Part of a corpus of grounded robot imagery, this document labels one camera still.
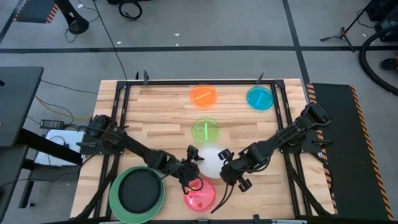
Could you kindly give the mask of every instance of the black mat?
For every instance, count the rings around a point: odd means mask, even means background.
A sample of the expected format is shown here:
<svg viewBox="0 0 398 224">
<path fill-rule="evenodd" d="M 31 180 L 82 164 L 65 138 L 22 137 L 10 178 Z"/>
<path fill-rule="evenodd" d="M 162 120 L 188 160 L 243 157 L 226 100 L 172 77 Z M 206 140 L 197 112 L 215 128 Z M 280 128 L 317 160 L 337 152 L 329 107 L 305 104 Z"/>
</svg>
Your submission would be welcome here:
<svg viewBox="0 0 398 224">
<path fill-rule="evenodd" d="M 14 21 L 49 24 L 57 11 L 53 0 L 25 0 Z"/>
<path fill-rule="evenodd" d="M 309 97 L 323 105 L 332 122 L 323 130 L 338 217 L 392 219 L 387 194 L 364 123 L 358 97 L 348 85 L 309 84 Z"/>
</svg>

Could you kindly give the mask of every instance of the blue petri dish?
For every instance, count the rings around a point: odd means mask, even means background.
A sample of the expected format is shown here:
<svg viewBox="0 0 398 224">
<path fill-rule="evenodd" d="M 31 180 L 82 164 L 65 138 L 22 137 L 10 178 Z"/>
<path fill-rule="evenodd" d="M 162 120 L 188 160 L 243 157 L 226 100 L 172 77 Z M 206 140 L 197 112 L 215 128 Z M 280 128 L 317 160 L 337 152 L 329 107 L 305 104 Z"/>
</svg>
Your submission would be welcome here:
<svg viewBox="0 0 398 224">
<path fill-rule="evenodd" d="M 267 110 L 274 103 L 271 91 L 262 86 L 251 88 L 247 95 L 249 105 L 256 110 Z"/>
</svg>

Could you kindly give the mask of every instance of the green petri dish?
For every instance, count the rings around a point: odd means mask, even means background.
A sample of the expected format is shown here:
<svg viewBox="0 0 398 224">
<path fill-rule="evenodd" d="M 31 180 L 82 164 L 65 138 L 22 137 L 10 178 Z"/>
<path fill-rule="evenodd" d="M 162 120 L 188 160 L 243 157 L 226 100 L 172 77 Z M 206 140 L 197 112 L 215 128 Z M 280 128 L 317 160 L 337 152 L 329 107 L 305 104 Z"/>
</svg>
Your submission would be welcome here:
<svg viewBox="0 0 398 224">
<path fill-rule="evenodd" d="M 220 136 L 220 129 L 211 118 L 199 119 L 192 127 L 192 134 L 196 141 L 201 143 L 215 143 Z"/>
</svg>

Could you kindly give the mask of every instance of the pink petri dish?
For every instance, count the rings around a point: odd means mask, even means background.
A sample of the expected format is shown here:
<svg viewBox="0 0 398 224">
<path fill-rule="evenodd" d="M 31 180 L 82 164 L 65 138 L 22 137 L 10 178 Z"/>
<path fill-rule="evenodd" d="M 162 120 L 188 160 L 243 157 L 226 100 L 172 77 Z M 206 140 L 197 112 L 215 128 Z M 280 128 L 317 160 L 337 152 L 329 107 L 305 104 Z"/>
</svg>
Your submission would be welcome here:
<svg viewBox="0 0 398 224">
<path fill-rule="evenodd" d="M 199 189 L 201 187 L 200 179 L 196 179 L 190 182 L 190 187 L 193 189 Z M 207 179 L 203 179 L 203 187 L 199 191 L 190 190 L 187 195 L 184 195 L 184 202 L 190 210 L 195 212 L 206 212 L 216 202 L 216 189 L 214 185 Z"/>
</svg>

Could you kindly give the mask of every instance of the black table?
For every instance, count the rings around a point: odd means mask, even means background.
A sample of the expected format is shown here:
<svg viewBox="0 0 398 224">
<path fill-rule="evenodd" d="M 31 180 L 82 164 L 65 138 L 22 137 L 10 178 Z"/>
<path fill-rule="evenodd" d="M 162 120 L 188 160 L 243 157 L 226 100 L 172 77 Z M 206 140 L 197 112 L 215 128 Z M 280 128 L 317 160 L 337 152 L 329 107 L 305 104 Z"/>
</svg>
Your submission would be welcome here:
<svg viewBox="0 0 398 224">
<path fill-rule="evenodd" d="M 74 164 L 82 162 L 79 153 L 22 128 L 42 74 L 42 67 L 0 67 L 0 80 L 4 82 L 0 85 L 0 222 L 21 169 L 34 170 L 34 162 L 25 158 L 30 147 Z M 28 181 L 24 195 L 30 194 L 32 186 Z M 29 196 L 22 197 L 20 207 L 26 206 L 27 199 Z"/>
</svg>

